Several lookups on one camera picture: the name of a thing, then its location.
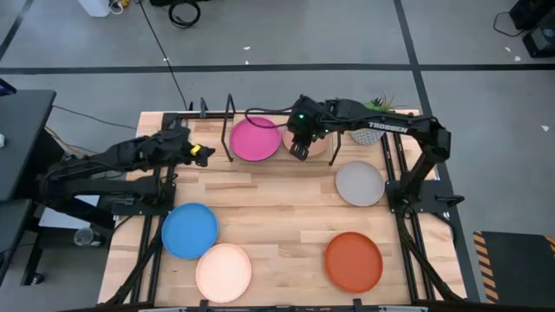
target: gray floor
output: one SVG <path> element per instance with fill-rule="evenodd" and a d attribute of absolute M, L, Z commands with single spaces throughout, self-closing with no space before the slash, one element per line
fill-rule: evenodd
<path fill-rule="evenodd" d="M 0 11 L 0 39 L 24 3 L 5 2 Z M 495 14 L 514 3 L 402 1 L 419 63 L 553 62 L 531 59 L 519 38 L 492 30 Z M 185 31 L 171 26 L 164 10 L 145 6 L 173 65 L 408 64 L 390 0 L 344 0 L 341 5 L 331 0 L 213 0 L 200 6 L 200 22 Z M 500 18 L 499 26 L 515 31 L 506 16 Z M 140 8 L 132 4 L 120 16 L 93 19 L 75 0 L 35 0 L 0 60 L 0 70 L 126 66 L 165 66 Z M 56 105 L 131 126 L 141 111 L 183 107 L 168 73 L 2 77 L 21 89 L 54 89 Z M 459 208 L 469 246 L 468 234 L 475 230 L 555 236 L 555 212 L 549 205 L 555 173 L 549 156 L 555 152 L 555 130 L 541 128 L 555 127 L 551 106 L 555 72 L 425 72 L 423 78 L 434 114 L 453 132 L 453 156 L 447 167 L 455 192 L 467 198 Z M 410 71 L 178 73 L 176 79 L 187 101 L 203 96 L 210 109 L 224 107 L 228 93 L 245 108 L 287 107 L 301 93 L 319 100 L 367 101 L 382 92 L 394 95 L 400 107 L 420 108 Z M 131 130 L 59 110 L 53 111 L 49 126 L 67 142 L 96 151 L 134 136 Z M 0 289 L 0 310 L 44 309 L 47 299 L 47 310 L 94 304 L 104 250 L 92 250 L 90 255 L 48 252 L 41 266 L 52 278 L 31 288 L 18 285 L 25 252 L 19 251 L 10 278 Z M 77 256 L 83 265 L 75 265 Z"/>

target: wooden tabletop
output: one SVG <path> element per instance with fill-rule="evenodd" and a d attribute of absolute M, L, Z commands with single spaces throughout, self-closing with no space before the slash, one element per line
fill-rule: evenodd
<path fill-rule="evenodd" d="M 399 113 L 414 110 L 400 110 Z M 160 130 L 163 112 L 143 112 L 137 135 Z M 363 304 L 409 303 L 395 217 L 387 197 L 373 206 L 354 207 L 345 202 L 335 188 L 337 170 L 351 160 L 368 161 L 387 178 L 381 144 L 358 146 L 348 134 L 333 166 L 330 153 L 301 162 L 287 154 L 283 146 L 270 159 L 251 163 L 237 157 L 230 163 L 220 143 L 222 120 L 189 120 L 190 141 L 215 147 L 208 167 L 178 166 L 175 206 L 200 202 L 212 208 L 219 222 L 217 244 L 240 246 L 251 259 L 252 280 L 248 290 L 225 306 L 348 305 L 362 298 Z M 228 123 L 227 132 L 232 129 Z M 402 136 L 408 167 L 421 151 L 415 140 Z M 391 146 L 395 174 L 400 171 Z M 144 172 L 132 172 L 137 179 Z M 137 261 L 144 218 L 133 217 L 114 234 L 104 273 L 99 302 L 111 297 L 124 282 Z M 449 227 L 437 218 L 420 215 L 422 235 L 429 262 L 459 296 L 465 296 L 459 263 Z M 383 257 L 380 282 L 370 291 L 350 294 L 336 288 L 323 269 L 327 243 L 339 233 L 357 231 L 372 239 Z M 197 260 L 172 257 L 165 250 L 155 305 L 198 306 L 203 299 L 195 285 Z M 418 263 L 415 275 L 420 297 L 424 296 Z M 145 269 L 140 299 L 147 297 L 150 267 Z M 210 305 L 221 305 L 210 302 Z"/>

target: light pink plate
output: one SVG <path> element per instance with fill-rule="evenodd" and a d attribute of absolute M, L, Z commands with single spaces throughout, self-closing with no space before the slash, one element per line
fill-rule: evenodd
<path fill-rule="evenodd" d="M 197 264 L 197 287 L 206 299 L 225 303 L 239 298 L 251 283 L 251 260 L 234 244 L 217 244 Z"/>
<path fill-rule="evenodd" d="M 249 117 L 257 125 L 275 126 L 271 120 L 262 117 Z M 281 144 L 281 133 L 277 128 L 256 127 L 248 120 L 240 121 L 232 129 L 230 145 L 241 159 L 260 161 L 272 156 Z"/>

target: black desk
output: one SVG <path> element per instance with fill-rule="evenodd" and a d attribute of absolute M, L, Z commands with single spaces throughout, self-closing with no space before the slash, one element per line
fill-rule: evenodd
<path fill-rule="evenodd" d="M 36 175 L 59 161 L 63 149 L 44 130 L 56 97 L 54 91 L 30 90 L 0 97 L 0 285 L 10 266 L 13 250 L 25 230 L 37 231 L 33 218 L 38 192 Z"/>

